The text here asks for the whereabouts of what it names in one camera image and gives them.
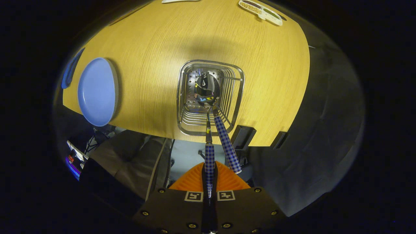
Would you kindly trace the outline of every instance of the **metal wire basket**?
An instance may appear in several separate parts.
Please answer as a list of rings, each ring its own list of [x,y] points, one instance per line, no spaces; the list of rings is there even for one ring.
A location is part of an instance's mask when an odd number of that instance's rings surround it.
[[[176,98],[178,127],[184,134],[205,136],[207,110],[195,101],[194,87],[198,77],[209,73],[218,80],[221,89],[219,114],[227,132],[234,128],[244,89],[244,72],[237,66],[209,60],[186,62],[180,72]],[[214,116],[210,110],[212,135],[218,136]]]

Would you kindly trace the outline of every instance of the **table surface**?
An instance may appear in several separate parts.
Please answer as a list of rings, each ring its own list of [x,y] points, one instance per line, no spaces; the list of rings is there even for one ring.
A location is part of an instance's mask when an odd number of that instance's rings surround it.
[[[242,9],[237,0],[153,1],[104,27],[85,44],[72,83],[64,90],[63,104],[82,114],[77,97],[82,71],[94,58],[104,57],[115,65],[119,77],[119,103],[110,124],[205,142],[205,137],[188,136],[178,128],[179,71],[185,62],[195,59],[230,63],[245,73],[235,125],[257,130],[250,146],[270,146],[296,116],[310,63],[300,26],[275,11],[287,19],[282,26],[261,20]],[[213,143],[220,144],[219,137],[213,137]]]

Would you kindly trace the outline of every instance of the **gray carpet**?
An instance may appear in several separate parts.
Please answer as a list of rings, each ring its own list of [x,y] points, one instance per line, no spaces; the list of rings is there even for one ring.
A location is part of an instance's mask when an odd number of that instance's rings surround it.
[[[364,99],[345,54],[322,31],[277,7],[301,25],[310,48],[305,95],[286,141],[278,150],[251,147],[253,180],[291,216],[326,192],[348,172],[364,126]]]

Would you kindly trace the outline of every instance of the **blue checkered handle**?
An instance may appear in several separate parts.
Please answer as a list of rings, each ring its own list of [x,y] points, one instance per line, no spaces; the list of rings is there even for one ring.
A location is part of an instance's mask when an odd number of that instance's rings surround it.
[[[214,157],[214,145],[205,144],[205,173],[206,183],[208,188],[208,197],[211,197],[212,184],[214,180],[214,168],[215,168],[215,157]]]
[[[240,162],[238,161],[237,155],[235,154],[233,144],[228,137],[228,133],[225,129],[223,120],[219,115],[217,115],[214,117],[214,122],[215,126],[217,127],[218,134],[220,135],[221,145],[223,145],[225,157],[228,160],[228,165],[233,172],[238,174],[241,172]]]

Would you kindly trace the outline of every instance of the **screw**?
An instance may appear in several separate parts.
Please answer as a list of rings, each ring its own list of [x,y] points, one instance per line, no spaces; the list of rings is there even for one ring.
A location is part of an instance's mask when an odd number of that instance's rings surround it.
[[[196,224],[188,224],[188,228],[195,229],[196,228]]]
[[[225,224],[222,225],[222,227],[223,228],[230,228],[231,227],[231,224],[230,223],[225,223]]]

